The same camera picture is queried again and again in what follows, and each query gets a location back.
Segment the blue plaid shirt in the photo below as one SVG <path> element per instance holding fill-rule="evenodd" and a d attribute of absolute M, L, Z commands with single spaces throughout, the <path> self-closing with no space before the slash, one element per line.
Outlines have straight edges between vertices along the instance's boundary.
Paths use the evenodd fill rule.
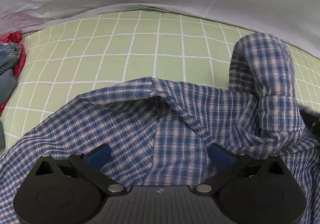
<path fill-rule="evenodd" d="M 229 86 L 218 89 L 152 77 L 78 95 L 27 132 L 1 157 L 1 223 L 18 223 L 13 199 L 43 154 L 64 159 L 107 143 L 103 173 L 124 186 L 196 186 L 215 174 L 215 143 L 253 158 L 281 156 L 319 223 L 319 142 L 295 95 L 290 51 L 261 32 L 234 46 Z"/>

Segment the green grid mat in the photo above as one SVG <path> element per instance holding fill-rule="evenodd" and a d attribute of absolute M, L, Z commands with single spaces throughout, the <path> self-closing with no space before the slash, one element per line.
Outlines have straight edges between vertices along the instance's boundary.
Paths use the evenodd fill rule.
<path fill-rule="evenodd" d="M 27 60 L 1 115 L 5 147 L 81 93 L 141 77 L 228 87 L 250 29 L 173 13 L 105 13 L 23 37 Z"/>

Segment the blue denim garment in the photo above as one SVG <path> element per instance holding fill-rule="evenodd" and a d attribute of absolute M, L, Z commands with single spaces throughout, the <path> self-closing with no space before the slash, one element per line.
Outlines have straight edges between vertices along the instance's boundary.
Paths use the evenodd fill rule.
<path fill-rule="evenodd" d="M 13 67 L 21 55 L 21 47 L 15 43 L 1 43 L 1 106 L 18 84 Z"/>

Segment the red garment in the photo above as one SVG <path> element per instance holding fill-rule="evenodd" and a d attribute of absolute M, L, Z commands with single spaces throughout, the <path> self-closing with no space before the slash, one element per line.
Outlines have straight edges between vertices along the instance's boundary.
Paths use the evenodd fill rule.
<path fill-rule="evenodd" d="M 19 31 L 1 37 L 1 113 L 18 85 L 18 78 L 27 59 L 21 40 L 22 34 Z"/>

